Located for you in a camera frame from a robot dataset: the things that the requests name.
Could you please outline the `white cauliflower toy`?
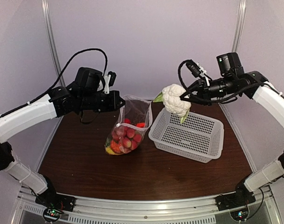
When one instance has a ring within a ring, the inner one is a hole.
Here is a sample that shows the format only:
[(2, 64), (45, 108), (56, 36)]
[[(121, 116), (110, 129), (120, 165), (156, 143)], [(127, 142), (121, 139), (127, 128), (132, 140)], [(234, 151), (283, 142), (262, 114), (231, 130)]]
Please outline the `white cauliflower toy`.
[(162, 102), (169, 113), (179, 116), (180, 122), (184, 123), (192, 106), (190, 102), (180, 99), (184, 92), (185, 89), (182, 86), (172, 84), (163, 88), (153, 102)]

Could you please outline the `clear dotted zip bag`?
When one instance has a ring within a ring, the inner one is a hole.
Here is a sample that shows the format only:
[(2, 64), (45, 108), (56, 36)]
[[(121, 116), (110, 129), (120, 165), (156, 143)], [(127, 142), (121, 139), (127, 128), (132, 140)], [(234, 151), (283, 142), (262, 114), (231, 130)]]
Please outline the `clear dotted zip bag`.
[(153, 122), (150, 100), (134, 95), (123, 99), (125, 105), (119, 109), (118, 119), (104, 145), (108, 155), (124, 155), (138, 148)]

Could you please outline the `yellow lemon toy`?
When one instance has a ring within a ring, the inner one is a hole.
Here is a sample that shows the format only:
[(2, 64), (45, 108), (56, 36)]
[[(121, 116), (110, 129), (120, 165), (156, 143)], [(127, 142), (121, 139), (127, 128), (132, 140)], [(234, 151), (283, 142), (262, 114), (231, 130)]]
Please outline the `yellow lemon toy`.
[(116, 155), (116, 153), (110, 147), (106, 147), (105, 150), (109, 155)]

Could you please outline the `red lychee bunch toy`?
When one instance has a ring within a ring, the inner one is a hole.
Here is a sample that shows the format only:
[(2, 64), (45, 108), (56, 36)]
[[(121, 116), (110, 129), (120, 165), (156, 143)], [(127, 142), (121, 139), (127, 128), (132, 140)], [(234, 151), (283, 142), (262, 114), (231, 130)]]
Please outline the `red lychee bunch toy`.
[(115, 140), (122, 144), (120, 147), (122, 153), (116, 155), (128, 154), (135, 150), (144, 138), (144, 133), (137, 128), (136, 124), (132, 125), (129, 119), (124, 119), (123, 123), (117, 123), (111, 132), (108, 147), (111, 140)]

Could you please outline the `orange carrot toy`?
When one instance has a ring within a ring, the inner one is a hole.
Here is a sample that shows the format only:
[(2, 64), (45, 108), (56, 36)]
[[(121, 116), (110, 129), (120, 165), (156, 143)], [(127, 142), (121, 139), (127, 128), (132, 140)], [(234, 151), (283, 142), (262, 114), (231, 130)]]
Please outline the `orange carrot toy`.
[(139, 128), (145, 128), (145, 126), (146, 126), (145, 122), (136, 124), (136, 127), (139, 127)]

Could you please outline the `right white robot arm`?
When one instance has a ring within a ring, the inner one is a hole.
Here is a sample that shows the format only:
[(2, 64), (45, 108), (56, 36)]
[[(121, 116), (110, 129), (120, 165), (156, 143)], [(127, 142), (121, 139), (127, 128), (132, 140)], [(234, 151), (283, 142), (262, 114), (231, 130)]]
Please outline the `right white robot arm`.
[[(244, 72), (236, 52), (217, 56), (221, 78), (213, 80), (205, 70), (187, 59), (179, 64), (178, 77), (184, 88), (182, 101), (200, 105), (227, 104), (246, 95), (267, 110), (284, 129), (284, 96), (258, 71)], [(236, 186), (232, 203), (243, 205), (254, 191), (284, 177), (284, 151), (273, 162), (252, 173)]]

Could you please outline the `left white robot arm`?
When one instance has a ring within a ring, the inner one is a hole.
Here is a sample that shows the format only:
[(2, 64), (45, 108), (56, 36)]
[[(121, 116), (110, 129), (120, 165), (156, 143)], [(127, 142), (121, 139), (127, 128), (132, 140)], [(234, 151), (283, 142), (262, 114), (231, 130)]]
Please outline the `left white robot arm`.
[(0, 171), (5, 171), (30, 187), (49, 206), (60, 198), (46, 177), (31, 171), (12, 154), (8, 140), (16, 134), (46, 120), (60, 118), (71, 112), (80, 116), (84, 111), (112, 112), (125, 105), (119, 91), (111, 91), (116, 73), (81, 67), (75, 80), (67, 87), (52, 87), (41, 98), (26, 103), (14, 112), (0, 115)]

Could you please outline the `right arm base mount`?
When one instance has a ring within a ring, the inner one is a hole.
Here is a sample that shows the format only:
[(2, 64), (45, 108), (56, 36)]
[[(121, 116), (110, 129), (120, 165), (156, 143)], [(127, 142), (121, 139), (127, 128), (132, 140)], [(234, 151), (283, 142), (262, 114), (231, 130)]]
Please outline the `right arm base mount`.
[(253, 195), (238, 196), (237, 193), (219, 195), (215, 198), (219, 211), (229, 210), (234, 221), (245, 221), (249, 217), (249, 204), (254, 203)]

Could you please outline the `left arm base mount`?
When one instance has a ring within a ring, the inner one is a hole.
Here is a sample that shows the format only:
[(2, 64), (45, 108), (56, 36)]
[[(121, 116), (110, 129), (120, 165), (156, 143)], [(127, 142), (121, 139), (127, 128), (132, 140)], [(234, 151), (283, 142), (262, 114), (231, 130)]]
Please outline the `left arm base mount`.
[(54, 198), (38, 195), (34, 191), (31, 192), (35, 197), (35, 203), (45, 207), (42, 217), (47, 223), (54, 223), (63, 218), (65, 212), (72, 212), (76, 199), (73, 196), (55, 194)]

